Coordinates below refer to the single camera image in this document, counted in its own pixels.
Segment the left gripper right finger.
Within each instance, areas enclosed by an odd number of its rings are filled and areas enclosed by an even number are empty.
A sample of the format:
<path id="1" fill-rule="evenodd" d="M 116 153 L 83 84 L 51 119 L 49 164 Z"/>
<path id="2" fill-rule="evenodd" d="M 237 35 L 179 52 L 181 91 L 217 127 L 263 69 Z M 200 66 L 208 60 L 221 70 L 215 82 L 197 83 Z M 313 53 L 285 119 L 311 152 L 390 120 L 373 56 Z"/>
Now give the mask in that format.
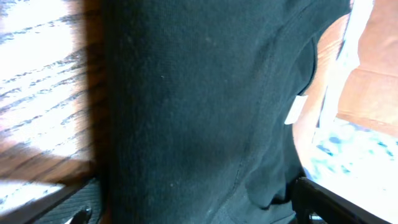
<path id="1" fill-rule="evenodd" d="M 292 207 L 299 224 L 320 223 L 312 218 L 313 214 L 330 224 L 388 224 L 306 177 L 294 184 Z"/>

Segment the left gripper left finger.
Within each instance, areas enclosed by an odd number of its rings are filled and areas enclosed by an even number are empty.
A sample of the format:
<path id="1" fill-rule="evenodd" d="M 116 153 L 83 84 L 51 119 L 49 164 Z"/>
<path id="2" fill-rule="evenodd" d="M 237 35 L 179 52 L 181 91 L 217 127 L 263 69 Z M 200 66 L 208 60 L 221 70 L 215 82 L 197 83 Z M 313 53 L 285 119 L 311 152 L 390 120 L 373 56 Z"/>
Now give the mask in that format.
<path id="1" fill-rule="evenodd" d="M 103 211 L 97 179 L 77 182 L 1 217 L 1 224 L 100 222 Z"/>

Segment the black t-shirt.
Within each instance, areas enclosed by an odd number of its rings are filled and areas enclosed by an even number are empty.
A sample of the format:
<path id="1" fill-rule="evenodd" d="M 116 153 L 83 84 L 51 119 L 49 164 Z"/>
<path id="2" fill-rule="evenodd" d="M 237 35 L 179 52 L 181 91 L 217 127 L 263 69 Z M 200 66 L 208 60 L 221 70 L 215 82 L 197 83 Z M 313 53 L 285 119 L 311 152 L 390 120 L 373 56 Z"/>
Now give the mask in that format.
<path id="1" fill-rule="evenodd" d="M 349 1 L 105 1 L 113 223 L 289 223 L 294 102 Z"/>

